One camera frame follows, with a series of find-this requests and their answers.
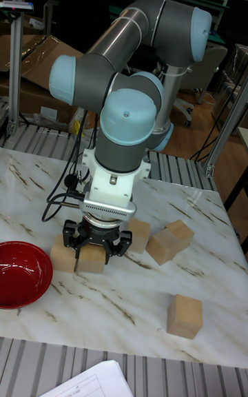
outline wire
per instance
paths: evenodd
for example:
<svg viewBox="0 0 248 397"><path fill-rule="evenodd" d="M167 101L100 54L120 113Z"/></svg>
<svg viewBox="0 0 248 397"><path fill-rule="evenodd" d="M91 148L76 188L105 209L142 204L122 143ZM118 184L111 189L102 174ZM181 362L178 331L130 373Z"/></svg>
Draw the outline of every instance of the wire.
<svg viewBox="0 0 248 397"><path fill-rule="evenodd" d="M92 149L94 149L94 148L96 147L96 134L97 134L97 122L98 122L98 120L99 120L99 116L96 114L96 116L95 116L94 128L93 128L93 130L92 130L92 133L91 133L91 136L90 136L90 143L89 143L87 149L90 149L93 136L94 136L94 141L93 141L93 147L92 147ZM70 170L69 170L69 173L71 173L71 171L72 171L72 166L74 165L74 163L75 163L75 161L72 163L72 165L71 165L71 167L70 167Z"/></svg>
<svg viewBox="0 0 248 397"><path fill-rule="evenodd" d="M87 116L87 110L85 111L85 113L84 113L84 115L83 115L83 119L82 119L82 122L81 122L81 125L80 125L80 128L79 128L79 132L78 132L78 134L77 134L77 136L76 136L76 139L75 139L75 142L74 142L72 151L71 151L70 156L69 156L69 158L68 158L68 161L67 161L67 163L66 163L66 165L65 165L65 168L64 168L64 170L63 170L63 172L62 172L62 174L61 174L61 177L59 178L59 181L57 182L57 184L55 185L55 187L53 188L53 190L51 191L51 193L48 195L48 197L47 197L47 199L46 199L46 202L48 203L48 205L47 205L47 207L46 207L46 209L45 209L45 211L44 211L44 213L43 213L43 216L42 216L42 221L43 221L43 222L47 222L47 221L49 221L50 219L54 218L55 215L59 212L59 210L60 210L61 207L62 207L62 205L60 205L60 206L58 207L58 209L56 209L56 211L55 211L51 216L49 216L49 218L45 218L45 216L46 216L46 214L48 213L48 210L50 209L50 206L51 206L51 204L52 204L51 197L52 197L52 195L56 192L56 190L58 189L58 187L59 187L61 181L63 180L63 177L65 176L65 173L66 173L66 171L67 171L67 169L68 169L68 167L69 167L69 164L70 164L70 162L71 162L71 160L72 160L72 157L73 157L73 155L74 155L75 149L78 150L78 149L80 148L81 135L82 135L83 125L84 125L84 123L85 123L86 116ZM69 189L66 191L65 194L60 194L60 196L64 196L64 199L62 200L63 203L65 202L67 196L69 196L69 195L68 195L68 192L69 192Z"/></svg>
<svg viewBox="0 0 248 397"><path fill-rule="evenodd" d="M248 111L248 108L246 109L246 111L245 111L244 114L241 114L241 115L240 115L240 118L238 119L237 123L235 124L235 126L234 126L232 132L234 132L234 130L238 127L239 123L241 122L242 118L245 116L245 114L247 113L247 111ZM214 143L214 141L216 141L217 138L218 138L218 136L217 136L213 141L211 141L211 143L209 143L206 147L208 147L208 146L210 146L212 143ZM199 158L197 161L204 160L204 158L207 158L208 156L209 156L209 154L204 155L202 158Z"/></svg>
<svg viewBox="0 0 248 397"><path fill-rule="evenodd" d="M93 130L93 149L96 147L96 133L97 133L97 122L99 120L98 114L95 114L95 124L94 124L94 130Z"/></svg>
<svg viewBox="0 0 248 397"><path fill-rule="evenodd" d="M210 102L207 101L207 100L203 100L203 101L204 101L205 103L207 103L208 105L214 106L214 105L215 105L215 102L216 102L215 98L214 98L210 93L208 93L208 92L204 93L204 95L209 95L209 96L211 96L212 99L214 100L214 103L210 103Z"/></svg>
<svg viewBox="0 0 248 397"><path fill-rule="evenodd" d="M220 119L222 113L224 112L224 110L225 110L225 108L227 107L229 101L231 100L232 96L234 95L234 92L236 91L236 88L238 87L241 78L242 78L242 76L240 76L239 80L237 81L236 85L234 86L233 90L231 91L231 94L228 96L228 98L227 98L225 104L223 105L223 107L222 107L222 109L221 109L219 115L217 116L217 118L216 118L216 120L215 120L215 122L214 122L214 125L213 125L212 129L210 130L210 133L208 134L207 138L205 139L205 142L203 143L203 146L201 147L201 149L200 149L199 151L197 151L197 153L195 153L193 156L191 156L191 157L189 158L190 160L192 159L192 157L196 156L195 161L197 161L198 158L199 158L199 156L200 156L200 154L202 153L202 151L207 147L206 144L207 144L207 142L208 142L210 136L212 135L212 133L213 133L213 131L214 131L214 128L217 126L217 123L218 123L218 121L219 121L219 119Z"/></svg>
<svg viewBox="0 0 248 397"><path fill-rule="evenodd" d="M204 146L204 147L203 147L203 150L204 150L204 149L207 149L207 147L211 146L211 144L213 144L214 141L217 140L217 138L218 138L218 135L217 135L217 137L216 137L213 141L211 141L211 143L208 143L206 146ZM194 155L192 155L192 156L190 157L190 160L192 160L192 158L194 158L197 154L198 154L198 152L196 152Z"/></svg>

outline white marble surface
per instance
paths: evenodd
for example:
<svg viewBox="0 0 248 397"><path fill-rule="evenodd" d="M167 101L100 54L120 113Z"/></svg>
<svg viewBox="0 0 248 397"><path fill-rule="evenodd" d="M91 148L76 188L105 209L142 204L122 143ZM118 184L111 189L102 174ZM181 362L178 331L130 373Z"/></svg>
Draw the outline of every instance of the white marble surface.
<svg viewBox="0 0 248 397"><path fill-rule="evenodd" d="M3 149L0 163L0 241L49 252L64 220L81 219L63 208L41 222L65 163ZM190 246L162 267L144 252L112 258L103 274L54 272L36 303L0 309L0 336L248 367L248 267L218 193L149 180L136 185L134 201L152 233L182 219L195 233ZM203 302L194 340L166 332L177 293Z"/></svg>

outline metal grating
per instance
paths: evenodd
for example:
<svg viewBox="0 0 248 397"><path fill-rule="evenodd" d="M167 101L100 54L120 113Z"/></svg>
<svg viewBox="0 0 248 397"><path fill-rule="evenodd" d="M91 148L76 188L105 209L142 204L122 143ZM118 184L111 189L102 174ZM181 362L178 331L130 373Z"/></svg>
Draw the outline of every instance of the metal grating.
<svg viewBox="0 0 248 397"><path fill-rule="evenodd" d="M134 397L248 397L248 371L0 338L1 397L39 397L103 360L116 360Z"/></svg>
<svg viewBox="0 0 248 397"><path fill-rule="evenodd" d="M80 152L88 147L91 133L91 130L86 131ZM73 143L74 137L71 134L33 125L22 125L7 141L0 139L0 147L64 161L68 160ZM147 157L152 164L149 176L152 179L217 191L214 180L203 174L200 163L157 152L148 152Z"/></svg>

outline wooden block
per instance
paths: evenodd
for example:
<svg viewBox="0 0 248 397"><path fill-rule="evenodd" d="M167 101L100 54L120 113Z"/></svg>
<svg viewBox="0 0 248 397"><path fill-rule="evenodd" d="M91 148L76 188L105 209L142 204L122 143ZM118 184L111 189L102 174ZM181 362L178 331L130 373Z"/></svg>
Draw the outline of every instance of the wooden block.
<svg viewBox="0 0 248 397"><path fill-rule="evenodd" d="M57 234L50 252L50 260L54 270L73 273L76 259L75 251L63 244L63 235Z"/></svg>
<svg viewBox="0 0 248 397"><path fill-rule="evenodd" d="M132 244L128 249L129 251L143 253L149 240L150 227L149 223L144 223L135 218L129 221L127 230L132 232Z"/></svg>
<svg viewBox="0 0 248 397"><path fill-rule="evenodd" d="M166 225L149 240L147 252L159 264L165 264L190 244L194 233L181 220Z"/></svg>
<svg viewBox="0 0 248 397"><path fill-rule="evenodd" d="M87 244L80 250L78 272L103 273L106 252L102 245Z"/></svg>
<svg viewBox="0 0 248 397"><path fill-rule="evenodd" d="M175 295L168 308L167 333L194 339L202 326L201 301L180 294Z"/></svg>

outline printed form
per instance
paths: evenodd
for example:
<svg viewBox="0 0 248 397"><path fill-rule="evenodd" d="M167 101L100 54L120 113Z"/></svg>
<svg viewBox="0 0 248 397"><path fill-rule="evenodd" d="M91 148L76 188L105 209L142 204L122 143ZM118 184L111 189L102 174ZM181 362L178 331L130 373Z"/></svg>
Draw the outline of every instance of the printed form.
<svg viewBox="0 0 248 397"><path fill-rule="evenodd" d="M133 397L119 364L107 360L40 397Z"/></svg>

